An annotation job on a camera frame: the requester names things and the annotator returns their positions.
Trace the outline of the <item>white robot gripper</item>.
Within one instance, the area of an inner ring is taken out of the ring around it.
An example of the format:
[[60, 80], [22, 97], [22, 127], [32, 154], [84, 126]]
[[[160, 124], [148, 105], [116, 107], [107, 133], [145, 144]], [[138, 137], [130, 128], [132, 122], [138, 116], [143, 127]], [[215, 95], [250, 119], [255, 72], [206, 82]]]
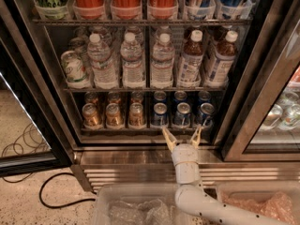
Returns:
[[196, 185], [200, 182], [198, 150], [201, 142], [202, 127], [197, 126], [189, 143], [177, 145], [176, 138], [166, 128], [162, 128], [169, 150], [172, 152], [172, 162], [175, 168], [176, 182], [179, 185]]

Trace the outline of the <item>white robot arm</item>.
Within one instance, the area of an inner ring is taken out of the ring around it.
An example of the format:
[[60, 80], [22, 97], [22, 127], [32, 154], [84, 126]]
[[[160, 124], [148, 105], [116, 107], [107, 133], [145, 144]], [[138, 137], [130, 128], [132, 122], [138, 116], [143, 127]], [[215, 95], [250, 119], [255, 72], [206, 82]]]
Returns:
[[175, 168], [178, 188], [174, 199], [179, 210], [194, 217], [207, 218], [219, 225], [288, 225], [277, 219], [219, 202], [203, 190], [198, 150], [201, 126], [196, 128], [188, 142], [179, 143], [166, 127], [162, 128], [162, 134]]

